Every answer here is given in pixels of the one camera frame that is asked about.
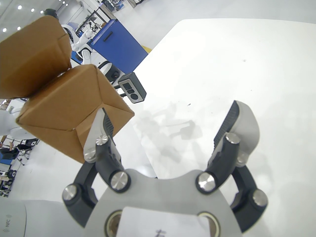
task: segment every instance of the white tabletop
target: white tabletop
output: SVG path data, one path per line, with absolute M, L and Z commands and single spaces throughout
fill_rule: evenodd
M 245 236 L 316 232 L 316 25 L 183 20 L 135 73 L 147 97 L 130 103 L 131 123 L 158 178 L 205 169 L 233 100 L 242 101 L 260 127 L 247 165 L 269 198 Z M 221 190 L 232 200 L 236 186 Z

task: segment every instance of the cabinet handle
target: cabinet handle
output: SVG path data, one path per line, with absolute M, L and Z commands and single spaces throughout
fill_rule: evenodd
M 103 41 L 106 41 L 111 35 L 113 34 L 113 32 L 110 32 L 109 35 L 107 35 Z

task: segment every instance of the brown cardboard box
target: brown cardboard box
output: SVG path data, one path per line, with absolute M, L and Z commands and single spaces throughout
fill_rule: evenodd
M 44 16 L 0 43 L 0 98 L 26 98 L 71 68 L 69 36 Z
M 81 65 L 32 96 L 17 123 L 69 157 L 84 162 L 83 146 L 101 107 L 114 126 L 113 135 L 134 116 L 96 66 Z

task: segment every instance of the silver bolt head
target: silver bolt head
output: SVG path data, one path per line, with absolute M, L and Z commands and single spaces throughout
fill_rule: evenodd
M 65 201 L 70 201 L 75 197 L 77 193 L 77 187 L 75 185 L 68 185 L 63 191 L 62 191 L 62 199 Z
M 107 135 L 99 136 L 96 140 L 96 145 L 102 146 L 109 140 L 109 137 Z
M 267 195 L 260 189 L 254 191 L 253 200 L 256 205 L 264 207 L 268 204 Z
M 128 183 L 128 175 L 126 172 L 119 171 L 115 173 L 115 175 L 111 179 L 111 187 L 116 190 L 120 191 L 123 190 Z
M 216 187 L 214 177 L 207 172 L 201 173 L 197 180 L 199 187 L 206 192 L 211 192 Z
M 85 161 L 92 162 L 96 159 L 96 148 L 95 146 L 93 148 L 90 148 L 86 151 L 83 151 L 83 157 Z
M 237 144 L 240 143 L 239 137 L 236 134 L 234 134 L 234 133 L 227 133 L 225 138 L 231 144 L 237 145 Z

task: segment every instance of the white sticker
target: white sticker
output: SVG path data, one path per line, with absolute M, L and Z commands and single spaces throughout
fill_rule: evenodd
M 205 217 L 125 207 L 116 237 L 126 236 L 210 237 L 210 226 Z

